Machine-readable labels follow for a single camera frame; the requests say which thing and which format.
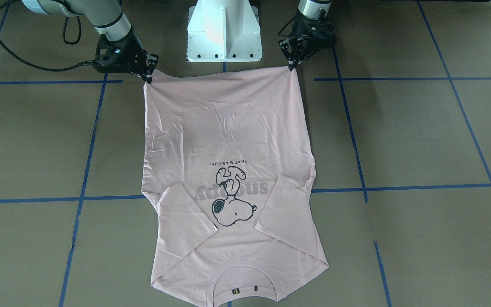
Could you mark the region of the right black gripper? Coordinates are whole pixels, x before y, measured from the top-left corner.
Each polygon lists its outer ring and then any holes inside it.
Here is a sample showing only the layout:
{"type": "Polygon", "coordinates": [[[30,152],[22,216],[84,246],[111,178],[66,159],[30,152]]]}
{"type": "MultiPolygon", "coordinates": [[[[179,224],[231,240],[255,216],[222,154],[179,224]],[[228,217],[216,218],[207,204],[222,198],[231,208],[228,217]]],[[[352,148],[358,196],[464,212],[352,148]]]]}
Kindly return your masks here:
{"type": "Polygon", "coordinates": [[[158,55],[149,54],[131,29],[122,39],[110,41],[101,34],[93,67],[98,72],[127,72],[152,83],[152,74],[158,64],[158,55]]]}

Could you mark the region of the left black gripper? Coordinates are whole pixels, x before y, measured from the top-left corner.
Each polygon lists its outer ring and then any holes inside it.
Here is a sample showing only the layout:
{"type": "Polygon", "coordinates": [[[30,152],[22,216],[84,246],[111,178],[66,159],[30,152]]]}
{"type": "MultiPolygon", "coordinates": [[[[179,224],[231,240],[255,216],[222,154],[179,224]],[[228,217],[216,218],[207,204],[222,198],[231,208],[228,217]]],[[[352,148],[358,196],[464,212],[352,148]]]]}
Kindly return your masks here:
{"type": "Polygon", "coordinates": [[[282,37],[278,45],[288,61],[290,71],[321,49],[335,46],[337,37],[333,22],[326,16],[326,11],[321,11],[318,17],[310,19],[296,11],[295,16],[278,32],[278,36],[282,37]]]}

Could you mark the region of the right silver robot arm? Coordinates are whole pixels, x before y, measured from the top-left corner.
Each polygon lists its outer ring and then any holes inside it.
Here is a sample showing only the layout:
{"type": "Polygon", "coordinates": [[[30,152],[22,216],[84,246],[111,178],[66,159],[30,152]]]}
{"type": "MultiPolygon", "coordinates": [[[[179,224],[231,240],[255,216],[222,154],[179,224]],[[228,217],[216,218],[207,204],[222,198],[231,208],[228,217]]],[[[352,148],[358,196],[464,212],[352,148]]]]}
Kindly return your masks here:
{"type": "Polygon", "coordinates": [[[92,62],[98,72],[126,72],[151,83],[158,56],[149,54],[116,0],[24,0],[32,12],[85,16],[100,35],[92,62]]]}

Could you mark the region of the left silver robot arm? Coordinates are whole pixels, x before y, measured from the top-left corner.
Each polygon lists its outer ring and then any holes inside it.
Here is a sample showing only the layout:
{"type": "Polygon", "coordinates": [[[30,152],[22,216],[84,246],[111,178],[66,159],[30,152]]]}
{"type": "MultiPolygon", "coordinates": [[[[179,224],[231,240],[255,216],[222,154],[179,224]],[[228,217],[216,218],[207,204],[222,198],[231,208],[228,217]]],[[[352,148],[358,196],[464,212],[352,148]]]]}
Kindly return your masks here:
{"type": "Polygon", "coordinates": [[[328,13],[331,0],[300,0],[296,14],[278,32],[278,41],[288,69],[293,71],[303,61],[337,42],[334,23],[328,13]]]}

